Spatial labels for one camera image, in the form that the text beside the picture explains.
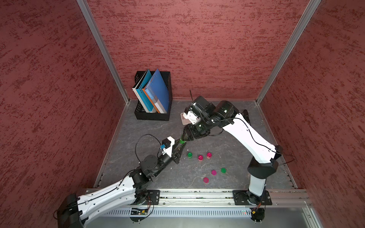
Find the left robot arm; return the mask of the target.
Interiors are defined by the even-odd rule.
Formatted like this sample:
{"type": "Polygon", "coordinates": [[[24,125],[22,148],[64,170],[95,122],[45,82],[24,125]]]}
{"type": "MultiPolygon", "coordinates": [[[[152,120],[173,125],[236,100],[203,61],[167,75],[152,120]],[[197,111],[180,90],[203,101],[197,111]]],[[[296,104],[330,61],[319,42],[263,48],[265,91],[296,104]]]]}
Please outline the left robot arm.
{"type": "Polygon", "coordinates": [[[179,140],[168,137],[162,141],[162,154],[148,155],[125,177],[96,192],[68,195],[56,211],[59,228],[84,228],[89,222],[119,206],[144,203],[149,195],[147,187],[171,162],[179,163],[189,141],[186,135],[179,140]]]}

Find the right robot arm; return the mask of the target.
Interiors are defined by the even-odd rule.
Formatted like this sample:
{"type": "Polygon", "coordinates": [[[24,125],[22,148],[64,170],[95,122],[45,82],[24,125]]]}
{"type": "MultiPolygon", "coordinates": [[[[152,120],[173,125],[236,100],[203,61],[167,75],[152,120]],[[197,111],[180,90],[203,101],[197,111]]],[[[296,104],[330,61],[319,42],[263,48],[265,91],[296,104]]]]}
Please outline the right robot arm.
{"type": "Polygon", "coordinates": [[[190,123],[184,127],[181,143],[206,137],[213,128],[218,127],[235,137],[252,154],[247,168],[250,184],[246,195],[250,205],[260,205],[264,198],[266,180],[279,167],[278,159],[283,155],[282,147],[265,140],[251,126],[248,114],[240,113],[226,100],[214,105],[199,96],[182,115],[190,123]]]}

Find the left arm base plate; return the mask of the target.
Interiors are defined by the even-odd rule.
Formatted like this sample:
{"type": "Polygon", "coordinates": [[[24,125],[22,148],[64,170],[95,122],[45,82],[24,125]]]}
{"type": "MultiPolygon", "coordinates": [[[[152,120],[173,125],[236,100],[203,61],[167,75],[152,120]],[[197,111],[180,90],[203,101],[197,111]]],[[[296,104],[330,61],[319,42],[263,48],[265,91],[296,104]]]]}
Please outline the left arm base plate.
{"type": "Polygon", "coordinates": [[[148,205],[152,202],[154,205],[159,204],[160,190],[142,190],[136,193],[134,205],[148,205]]]}

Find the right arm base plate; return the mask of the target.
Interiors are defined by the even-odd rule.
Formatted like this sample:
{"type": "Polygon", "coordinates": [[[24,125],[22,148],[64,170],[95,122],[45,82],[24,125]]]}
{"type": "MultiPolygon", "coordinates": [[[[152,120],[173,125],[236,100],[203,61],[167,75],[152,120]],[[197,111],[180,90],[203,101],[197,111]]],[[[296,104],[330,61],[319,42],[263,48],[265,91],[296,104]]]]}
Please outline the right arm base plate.
{"type": "Polygon", "coordinates": [[[260,197],[247,190],[233,190],[232,193],[236,206],[258,206],[259,204],[261,204],[261,206],[272,205],[271,196],[267,190],[264,190],[260,197]]]}

